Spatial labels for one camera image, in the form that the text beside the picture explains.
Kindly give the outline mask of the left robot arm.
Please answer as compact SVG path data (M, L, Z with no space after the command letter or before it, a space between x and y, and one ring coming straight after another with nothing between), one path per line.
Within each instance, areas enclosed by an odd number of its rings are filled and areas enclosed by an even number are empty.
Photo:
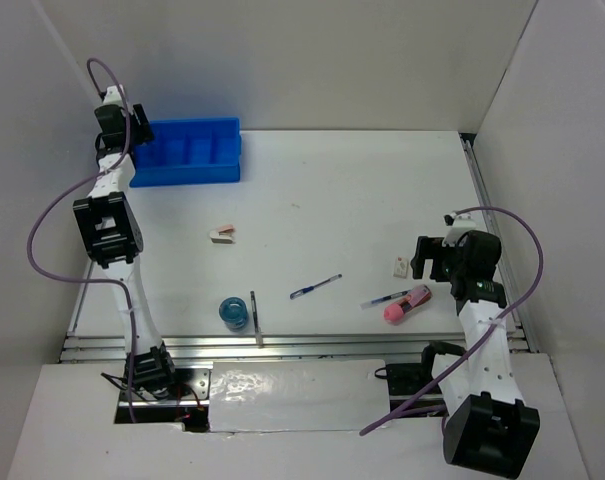
M100 177L87 197L73 203L73 213L88 257L114 282L125 339L123 385L164 400L178 390L180 376L152 320L141 278L143 237L126 197L135 175L132 148L154 135L140 104L129 120L117 103L98 107L95 116Z

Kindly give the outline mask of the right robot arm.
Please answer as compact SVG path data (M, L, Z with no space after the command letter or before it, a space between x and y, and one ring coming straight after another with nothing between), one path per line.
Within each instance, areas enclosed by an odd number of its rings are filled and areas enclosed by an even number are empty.
M478 230L418 238L412 275L421 278L430 261L430 279L450 284L466 342L464 347L431 343L418 379L426 390L441 391L445 401L445 461L516 479L535 442L540 416L526 405L515 381L507 329L497 318L507 306L504 288L494 279L501 252L498 237Z

